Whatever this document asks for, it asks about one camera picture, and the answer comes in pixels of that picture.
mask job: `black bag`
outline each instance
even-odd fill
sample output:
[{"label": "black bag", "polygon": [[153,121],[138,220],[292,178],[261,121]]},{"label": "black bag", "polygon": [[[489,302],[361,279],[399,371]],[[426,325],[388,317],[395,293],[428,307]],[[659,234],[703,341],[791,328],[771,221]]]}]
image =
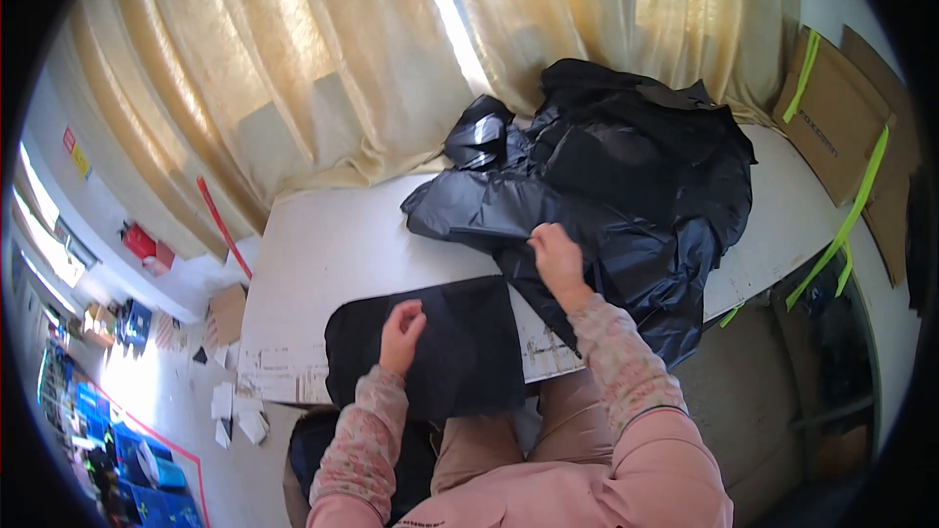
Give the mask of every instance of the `black bag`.
[{"label": "black bag", "polygon": [[[511,117],[477,99],[469,123],[486,163],[466,151],[401,205],[412,232],[488,252],[502,275],[570,348],[577,340],[526,245],[544,222],[561,223],[584,254],[587,283],[639,323],[673,367],[700,339],[707,275],[743,234],[752,203],[753,146],[728,107],[701,82],[672,90],[645,76],[561,60],[541,76],[545,103],[531,128],[499,129]],[[498,149],[495,143],[502,143]]]}]

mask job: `red sign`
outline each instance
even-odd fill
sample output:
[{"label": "red sign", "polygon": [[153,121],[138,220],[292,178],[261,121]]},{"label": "red sign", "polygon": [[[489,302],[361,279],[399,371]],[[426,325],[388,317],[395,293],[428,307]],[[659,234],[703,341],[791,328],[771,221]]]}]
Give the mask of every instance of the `red sign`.
[{"label": "red sign", "polygon": [[68,127],[65,128],[65,135],[62,135],[62,142],[65,144],[65,150],[71,154],[71,150],[75,149],[75,135],[71,134]]}]

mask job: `black cloth pile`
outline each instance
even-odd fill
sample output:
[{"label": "black cloth pile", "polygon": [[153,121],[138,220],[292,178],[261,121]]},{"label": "black cloth pile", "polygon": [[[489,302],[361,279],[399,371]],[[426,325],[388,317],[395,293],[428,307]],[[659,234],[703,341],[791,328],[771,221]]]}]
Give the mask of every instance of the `black cloth pile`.
[{"label": "black cloth pile", "polygon": [[326,388],[340,408],[355,401],[358,378],[379,361],[381,329],[392,308],[420,299],[427,325],[406,374],[407,418],[495,415],[525,403],[521,346],[499,276],[349,302],[326,325]]},{"label": "black cloth pile", "polygon": [[490,96],[448,136],[455,168],[401,205],[412,232],[488,252],[572,349],[576,338],[525,241],[561,223],[584,252],[588,284],[627,309],[669,367],[700,340],[707,275],[744,232],[753,146],[698,81],[560,60],[541,76],[532,126]]}]

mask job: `red pole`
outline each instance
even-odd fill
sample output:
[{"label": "red pole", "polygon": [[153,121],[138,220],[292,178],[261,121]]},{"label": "red pole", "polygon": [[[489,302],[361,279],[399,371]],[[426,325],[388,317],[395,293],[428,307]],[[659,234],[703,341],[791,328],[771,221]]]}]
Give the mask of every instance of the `red pole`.
[{"label": "red pole", "polygon": [[222,236],[225,238],[225,243],[228,245],[228,249],[235,255],[235,259],[238,260],[241,269],[244,270],[246,276],[248,276],[248,281],[251,281],[251,270],[248,269],[248,264],[244,263],[244,258],[241,257],[241,252],[238,251],[238,248],[235,246],[235,242],[232,240],[231,234],[228,232],[228,228],[225,226],[225,223],[222,222],[222,217],[219,216],[219,210],[215,208],[215,202],[212,201],[212,194],[208,193],[208,188],[205,186],[205,180],[202,179],[202,176],[199,176],[195,179],[195,183],[199,186],[199,191],[202,192],[202,198],[205,200],[205,205],[208,207],[208,211],[212,213],[212,218],[215,219],[215,224],[219,226],[219,230],[222,232]]}]

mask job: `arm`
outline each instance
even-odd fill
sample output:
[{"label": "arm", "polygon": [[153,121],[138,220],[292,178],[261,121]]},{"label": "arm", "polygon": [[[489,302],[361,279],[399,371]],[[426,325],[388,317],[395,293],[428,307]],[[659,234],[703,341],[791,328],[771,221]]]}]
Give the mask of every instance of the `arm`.
[{"label": "arm", "polygon": [[310,487],[307,528],[382,526],[392,513],[394,464],[407,414],[404,376],[427,317],[419,300],[392,309],[381,331],[379,364],[356,384]]},{"label": "arm", "polygon": [[[388,522],[395,489],[394,464],[401,454],[407,412],[404,388],[400,376],[381,366],[374,366],[358,380],[355,403],[346,406],[339,416],[335,438],[313,478],[307,526],[319,525],[321,515],[336,513],[340,502],[350,516],[360,518],[359,525]],[[352,496],[355,500],[346,497],[330,504],[333,495]],[[353,509],[357,509],[356,514],[351,513]]]},{"label": "arm", "polygon": [[581,249],[560,225],[539,226],[529,243],[600,388],[614,444],[603,503],[630,525],[730,526],[734,505],[717,461],[687,416],[678,380],[628,312],[584,283]]},{"label": "arm", "polygon": [[687,415],[678,380],[642,340],[629,313],[592,291],[582,295],[568,320],[584,363],[600,387],[613,443],[631,422],[651,410],[671,408]]}]

